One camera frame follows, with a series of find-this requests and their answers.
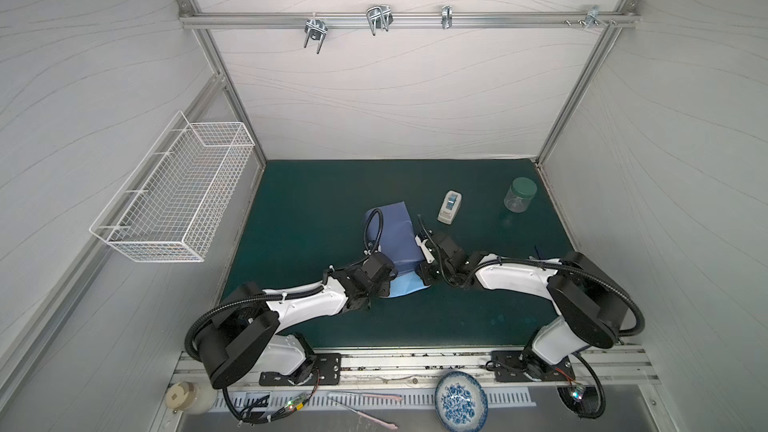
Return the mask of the light blue wrapping paper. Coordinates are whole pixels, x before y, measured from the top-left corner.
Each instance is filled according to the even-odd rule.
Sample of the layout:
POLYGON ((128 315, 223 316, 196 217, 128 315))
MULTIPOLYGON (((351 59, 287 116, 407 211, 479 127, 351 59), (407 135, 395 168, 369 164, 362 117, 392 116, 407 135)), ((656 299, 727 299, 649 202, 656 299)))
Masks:
POLYGON ((404 202, 379 206, 383 214, 383 232, 379 251, 395 265, 396 276, 389 282, 384 298, 398 298, 428 288, 417 274, 417 267, 425 261, 417 245, 410 214, 404 202))

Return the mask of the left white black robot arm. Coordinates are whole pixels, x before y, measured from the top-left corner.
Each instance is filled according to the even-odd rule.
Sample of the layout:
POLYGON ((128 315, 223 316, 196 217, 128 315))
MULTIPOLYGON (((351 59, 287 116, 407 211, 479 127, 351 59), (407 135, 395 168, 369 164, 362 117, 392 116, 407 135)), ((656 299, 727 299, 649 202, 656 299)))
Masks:
POLYGON ((384 213, 375 208, 365 225, 376 226, 364 241, 364 257, 341 268, 328 267, 318 282, 282 290, 249 282, 204 313, 187 330, 186 353, 203 364, 212 387, 223 390, 257 369, 289 385, 313 374, 318 355, 299 334, 281 331, 319 317, 331 317, 370 305, 389 293, 397 270, 380 251, 384 213))

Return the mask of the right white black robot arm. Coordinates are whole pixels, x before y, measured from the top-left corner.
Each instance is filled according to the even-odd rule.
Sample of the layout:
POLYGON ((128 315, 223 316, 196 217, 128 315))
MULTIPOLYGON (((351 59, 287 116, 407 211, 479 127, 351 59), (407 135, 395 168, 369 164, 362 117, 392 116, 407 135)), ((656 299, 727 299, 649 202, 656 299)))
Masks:
POLYGON ((589 347, 607 350, 644 331, 638 304, 617 282, 580 252, 562 258, 516 259, 489 252, 466 253, 450 236, 418 220, 417 244, 432 278, 468 290, 511 291, 548 300, 556 318, 540 327, 522 351, 491 369, 506 369, 531 381, 565 372, 560 366, 589 347))

